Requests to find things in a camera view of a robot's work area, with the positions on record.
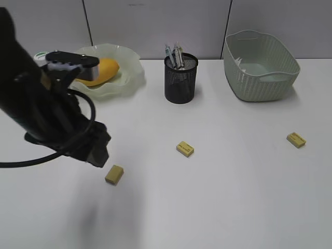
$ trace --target yellow fruit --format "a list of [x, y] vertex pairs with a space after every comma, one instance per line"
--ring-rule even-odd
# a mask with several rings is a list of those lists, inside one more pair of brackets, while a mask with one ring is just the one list
[[113, 78], [118, 73], [119, 68], [120, 68], [119, 64], [116, 62], [116, 60], [109, 58], [101, 58], [99, 59], [99, 76], [96, 80], [94, 81], [87, 81], [82, 79], [76, 79], [76, 80], [88, 87], [97, 86]]

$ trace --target light green basket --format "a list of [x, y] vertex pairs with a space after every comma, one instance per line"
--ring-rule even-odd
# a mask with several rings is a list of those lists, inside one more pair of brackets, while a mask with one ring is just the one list
[[224, 67], [235, 95], [250, 102], [281, 99], [300, 73], [281, 41], [253, 30], [226, 37]]

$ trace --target eraser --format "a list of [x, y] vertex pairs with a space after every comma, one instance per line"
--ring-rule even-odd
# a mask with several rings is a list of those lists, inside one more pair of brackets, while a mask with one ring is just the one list
[[108, 172], [105, 180], [108, 183], [112, 183], [113, 185], [117, 185], [123, 175], [123, 168], [118, 165], [113, 165], [111, 170]]
[[187, 144], [186, 142], [182, 141], [176, 147], [178, 151], [180, 151], [186, 157], [189, 157], [193, 153], [193, 148]]
[[296, 148], [301, 148], [306, 144], [306, 140], [300, 137], [299, 134], [293, 132], [287, 136], [287, 140], [290, 141]]

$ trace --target pen holder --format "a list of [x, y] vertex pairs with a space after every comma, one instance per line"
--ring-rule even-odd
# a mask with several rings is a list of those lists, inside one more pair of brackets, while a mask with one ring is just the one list
[[165, 97], [175, 104], [190, 102], [195, 94], [195, 81], [198, 59], [188, 53], [183, 53], [184, 70], [173, 68], [170, 57], [165, 63]]

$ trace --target blue pen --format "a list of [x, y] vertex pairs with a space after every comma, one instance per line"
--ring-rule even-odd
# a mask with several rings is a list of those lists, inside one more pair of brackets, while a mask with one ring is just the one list
[[172, 55], [172, 52], [171, 52], [171, 48], [170, 48], [170, 46], [167, 46], [167, 44], [165, 44], [165, 46], [166, 46], [166, 49], [165, 49], [166, 56], [170, 57], [172, 66], [173, 66], [173, 68], [175, 68], [176, 65], [175, 65], [174, 58], [173, 58], [173, 55]]

